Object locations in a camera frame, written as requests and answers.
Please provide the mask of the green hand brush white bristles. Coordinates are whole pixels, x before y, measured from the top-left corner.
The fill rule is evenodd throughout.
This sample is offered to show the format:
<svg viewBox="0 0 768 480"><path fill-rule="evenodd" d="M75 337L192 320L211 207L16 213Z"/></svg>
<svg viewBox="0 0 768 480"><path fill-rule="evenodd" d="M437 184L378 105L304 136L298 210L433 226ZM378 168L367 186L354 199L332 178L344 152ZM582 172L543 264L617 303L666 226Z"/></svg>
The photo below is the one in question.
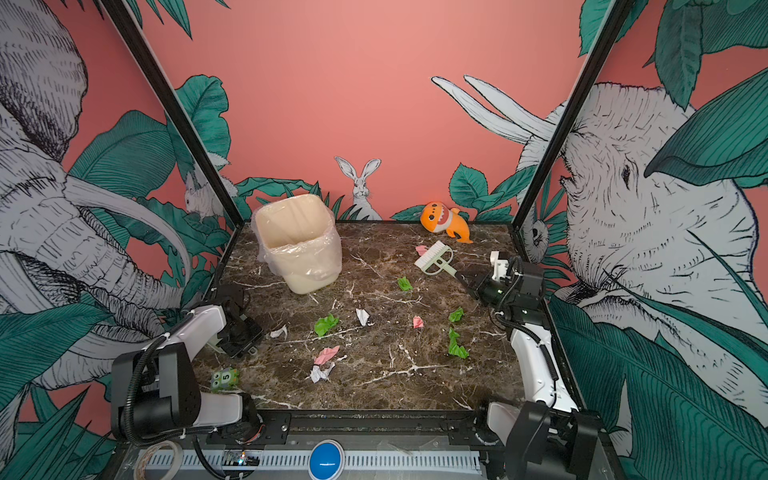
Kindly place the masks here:
<svg viewBox="0 0 768 480"><path fill-rule="evenodd" d="M443 242L437 241L428 247L424 255L419 255L414 265L428 276L446 273L451 277L456 277L457 271L451 265L453 258L454 250Z"/></svg>

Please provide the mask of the long green paper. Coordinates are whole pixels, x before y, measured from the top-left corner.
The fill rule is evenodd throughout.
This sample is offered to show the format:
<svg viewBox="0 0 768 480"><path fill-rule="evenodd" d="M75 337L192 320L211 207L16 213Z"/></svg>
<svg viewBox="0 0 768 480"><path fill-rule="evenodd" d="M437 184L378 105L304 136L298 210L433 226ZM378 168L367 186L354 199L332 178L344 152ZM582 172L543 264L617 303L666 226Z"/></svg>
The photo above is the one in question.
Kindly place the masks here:
<svg viewBox="0 0 768 480"><path fill-rule="evenodd" d="M460 334L456 332L453 328L450 328L448 335L449 335L448 354L461 359L467 359L469 357L469 352L466 350L464 346L460 345L458 342Z"/></svg>

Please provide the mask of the beige bin with plastic liner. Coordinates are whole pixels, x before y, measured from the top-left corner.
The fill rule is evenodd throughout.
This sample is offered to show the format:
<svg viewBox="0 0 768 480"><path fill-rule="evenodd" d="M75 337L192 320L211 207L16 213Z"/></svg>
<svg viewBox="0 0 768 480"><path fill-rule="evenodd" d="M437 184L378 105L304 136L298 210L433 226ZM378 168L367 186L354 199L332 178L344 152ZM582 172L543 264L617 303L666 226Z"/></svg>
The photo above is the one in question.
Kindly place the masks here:
<svg viewBox="0 0 768 480"><path fill-rule="evenodd" d="M258 260L304 295L335 282L342 271L341 238L333 212L316 195L303 194L262 206L251 228Z"/></svg>

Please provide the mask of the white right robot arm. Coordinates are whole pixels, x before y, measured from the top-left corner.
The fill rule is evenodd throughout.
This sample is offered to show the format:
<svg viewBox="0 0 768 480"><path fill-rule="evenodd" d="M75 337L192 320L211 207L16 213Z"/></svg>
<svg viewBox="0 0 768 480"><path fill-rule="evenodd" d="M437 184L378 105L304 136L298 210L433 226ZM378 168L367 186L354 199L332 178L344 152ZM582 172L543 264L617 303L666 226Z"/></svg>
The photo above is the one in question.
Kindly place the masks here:
<svg viewBox="0 0 768 480"><path fill-rule="evenodd" d="M515 408L492 401L486 425L504 446L507 479L615 479L602 420L582 409L558 363L545 304L544 273L519 257L492 252L487 267L455 278L488 307L520 365L525 401Z"/></svg>

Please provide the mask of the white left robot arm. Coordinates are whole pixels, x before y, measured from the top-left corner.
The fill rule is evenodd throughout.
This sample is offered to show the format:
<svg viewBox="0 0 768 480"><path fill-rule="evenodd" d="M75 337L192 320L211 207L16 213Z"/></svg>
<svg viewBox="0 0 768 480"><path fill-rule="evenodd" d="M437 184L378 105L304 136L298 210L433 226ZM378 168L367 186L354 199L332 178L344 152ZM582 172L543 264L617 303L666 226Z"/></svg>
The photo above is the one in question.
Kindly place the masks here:
<svg viewBox="0 0 768 480"><path fill-rule="evenodd" d="M111 432L135 446L211 434L247 445L265 421L245 393L200 390L193 360L212 339L230 358L256 351L262 327L246 314L249 297L239 285L216 288L173 329L112 364Z"/></svg>

